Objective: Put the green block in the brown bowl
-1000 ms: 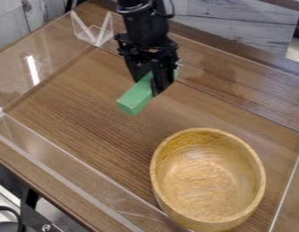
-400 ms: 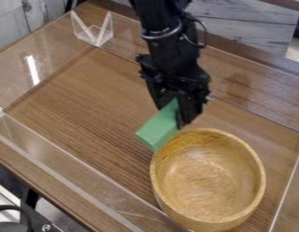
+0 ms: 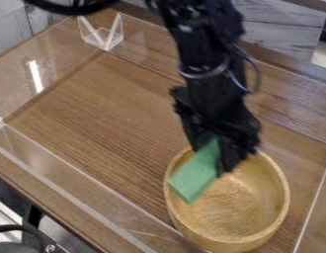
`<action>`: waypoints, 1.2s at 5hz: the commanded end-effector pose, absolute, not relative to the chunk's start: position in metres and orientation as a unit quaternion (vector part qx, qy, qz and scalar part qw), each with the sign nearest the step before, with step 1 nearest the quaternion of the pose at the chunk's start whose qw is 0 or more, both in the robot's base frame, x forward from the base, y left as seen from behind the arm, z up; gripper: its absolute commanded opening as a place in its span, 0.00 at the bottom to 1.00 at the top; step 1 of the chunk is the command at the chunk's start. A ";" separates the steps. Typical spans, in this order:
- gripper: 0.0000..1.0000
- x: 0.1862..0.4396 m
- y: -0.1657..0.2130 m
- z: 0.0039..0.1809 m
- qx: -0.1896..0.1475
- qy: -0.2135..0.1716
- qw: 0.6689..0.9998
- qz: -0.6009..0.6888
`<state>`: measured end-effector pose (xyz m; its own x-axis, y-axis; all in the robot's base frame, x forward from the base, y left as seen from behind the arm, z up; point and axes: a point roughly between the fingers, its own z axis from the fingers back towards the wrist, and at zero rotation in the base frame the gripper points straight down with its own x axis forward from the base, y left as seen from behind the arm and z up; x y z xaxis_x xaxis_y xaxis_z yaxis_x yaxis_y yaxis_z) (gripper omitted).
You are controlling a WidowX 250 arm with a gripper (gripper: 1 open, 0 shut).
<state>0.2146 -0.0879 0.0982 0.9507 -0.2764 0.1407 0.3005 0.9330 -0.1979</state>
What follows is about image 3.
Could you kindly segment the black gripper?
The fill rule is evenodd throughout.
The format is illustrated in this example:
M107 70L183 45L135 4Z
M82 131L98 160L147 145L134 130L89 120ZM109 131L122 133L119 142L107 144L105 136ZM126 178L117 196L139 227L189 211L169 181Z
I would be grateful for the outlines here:
M221 176L257 153L260 145L261 124L245 105L245 66L203 71L179 66L178 75L185 85L169 89L174 111L191 149L217 152L214 167Z

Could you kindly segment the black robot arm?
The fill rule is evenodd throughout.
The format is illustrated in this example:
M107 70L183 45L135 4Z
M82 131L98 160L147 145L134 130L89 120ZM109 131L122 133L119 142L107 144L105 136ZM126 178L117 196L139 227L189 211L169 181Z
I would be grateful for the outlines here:
M252 93L240 47L242 15L230 0L143 0L174 42L177 73L185 84L169 89L191 149L217 145L213 164L231 171L257 151L261 124L245 105Z

